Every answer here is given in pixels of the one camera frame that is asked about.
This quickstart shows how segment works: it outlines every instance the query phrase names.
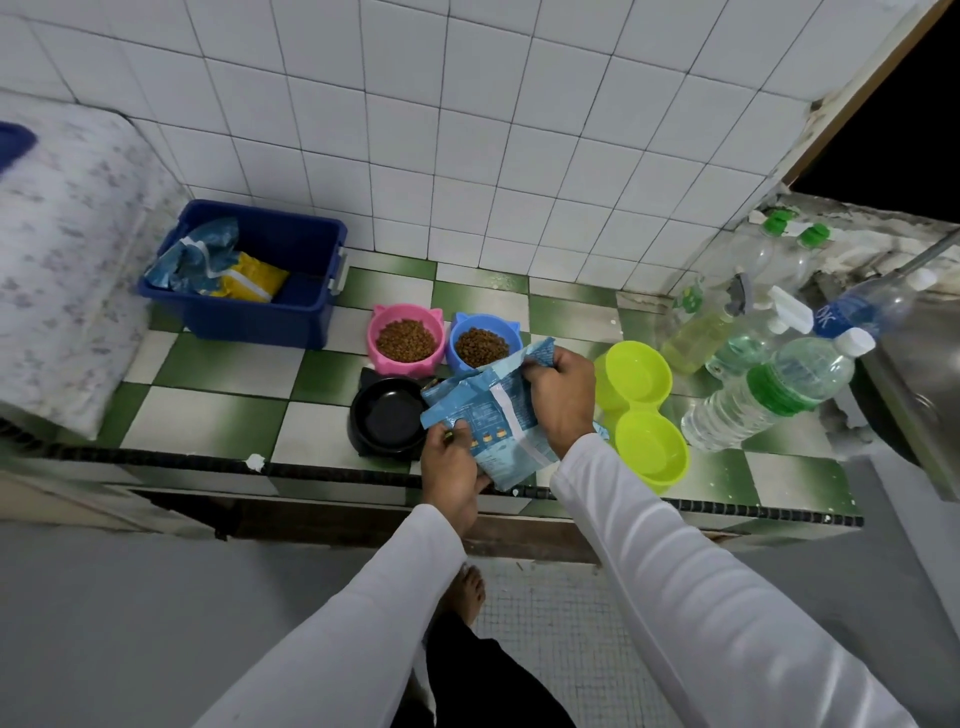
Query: black pants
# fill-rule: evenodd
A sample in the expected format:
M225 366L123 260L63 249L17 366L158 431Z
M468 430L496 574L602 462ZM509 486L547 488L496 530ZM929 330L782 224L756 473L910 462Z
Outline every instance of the black pants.
M573 726L564 707L496 640L481 640L454 612L437 618L426 644L426 669L437 701L437 728L483 725ZM404 700L391 728L427 728L429 709Z

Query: white sleeve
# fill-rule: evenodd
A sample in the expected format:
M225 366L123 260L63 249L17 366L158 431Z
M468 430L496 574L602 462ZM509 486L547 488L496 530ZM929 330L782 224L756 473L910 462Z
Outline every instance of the white sleeve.
M599 435L551 488L603 562L627 629L686 726L913 726L849 652L715 546Z
M195 728L389 726L417 643L466 554L418 505L353 580L250 668Z

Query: checkered tile counter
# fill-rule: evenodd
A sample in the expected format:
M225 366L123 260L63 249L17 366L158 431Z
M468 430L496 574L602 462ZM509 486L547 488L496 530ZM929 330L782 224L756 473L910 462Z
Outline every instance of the checkered tile counter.
M496 314L520 321L525 341L554 336L590 358L623 339L650 342L656 311L663 310L663 299L573 283L358 250L350 251L349 260L347 287L321 352L202 341L155 309L96 443L234 461L256 452L272 464L269 474L96 464L96 479L178 491L412 505L419 490L376 484L385 481L377 475L418 474L420 464L360 457L347 438L348 406L368 363L366 326L375 304L442 308L448 321L456 311ZM678 424L697 399L717 387L704 371L678 376L662 411ZM89 445L66 432L57 440ZM374 483L304 479L307 468L281 465L353 469L361 472L357 479ZM552 470L530 478L516 495L481 496L481 510L566 518L560 504L547 497ZM665 497L691 524L753 534L766 543L819 538L862 523L813 413L778 424L742 449L693 450L688 475Z

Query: kibble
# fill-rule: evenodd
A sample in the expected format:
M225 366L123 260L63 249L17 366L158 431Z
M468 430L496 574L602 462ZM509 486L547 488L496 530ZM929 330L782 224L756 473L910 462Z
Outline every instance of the kibble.
M502 336L483 328L472 328L462 333L453 350L465 364L474 368L490 364L510 353L510 347Z
M422 322L403 319L387 324L380 331L376 337L376 349L388 359L411 364L435 352L437 340Z

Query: blue bowl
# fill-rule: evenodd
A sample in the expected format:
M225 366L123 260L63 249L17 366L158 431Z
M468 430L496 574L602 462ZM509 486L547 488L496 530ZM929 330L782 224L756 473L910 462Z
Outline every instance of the blue bowl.
M518 321L504 321L499 316L492 316L489 313L457 313L453 316L453 326L450 327L450 335L446 338L446 363L458 375L463 372L472 372L473 367L468 366L463 359L457 356L453 349L461 334L466 333L472 328L482 328L486 331L492 331L497 336L503 337L510 348L510 353L519 352L523 349L523 341L520 339L520 323Z

